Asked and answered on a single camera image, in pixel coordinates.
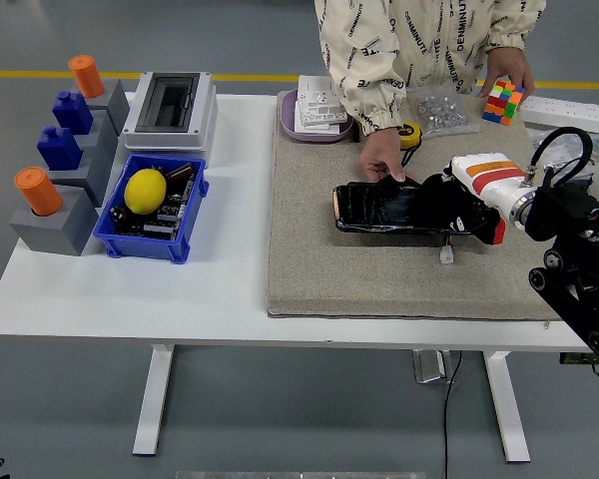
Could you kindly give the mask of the person's right hand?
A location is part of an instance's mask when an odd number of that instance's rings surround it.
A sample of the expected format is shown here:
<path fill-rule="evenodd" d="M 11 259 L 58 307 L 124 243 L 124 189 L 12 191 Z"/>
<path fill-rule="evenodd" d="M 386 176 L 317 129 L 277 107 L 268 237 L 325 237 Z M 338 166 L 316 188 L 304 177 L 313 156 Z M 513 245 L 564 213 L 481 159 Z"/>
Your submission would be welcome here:
<path fill-rule="evenodd" d="M 398 127 L 369 134 L 358 158 L 365 179 L 376 183 L 385 177 L 392 177 L 396 182 L 403 183 L 406 174 L 399 156 L 400 146 Z"/>

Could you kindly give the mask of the person's left hand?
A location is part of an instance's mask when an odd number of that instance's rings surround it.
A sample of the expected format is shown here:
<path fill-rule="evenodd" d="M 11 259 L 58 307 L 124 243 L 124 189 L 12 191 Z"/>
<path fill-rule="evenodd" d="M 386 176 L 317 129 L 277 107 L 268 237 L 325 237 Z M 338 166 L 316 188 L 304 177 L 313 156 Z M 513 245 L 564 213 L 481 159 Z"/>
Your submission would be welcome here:
<path fill-rule="evenodd" d="M 535 90 L 530 64 L 520 49 L 500 47 L 487 53 L 486 76 L 477 97 L 488 97 L 494 83 L 502 77 L 507 77 L 513 85 L 524 89 L 520 104 Z"/>

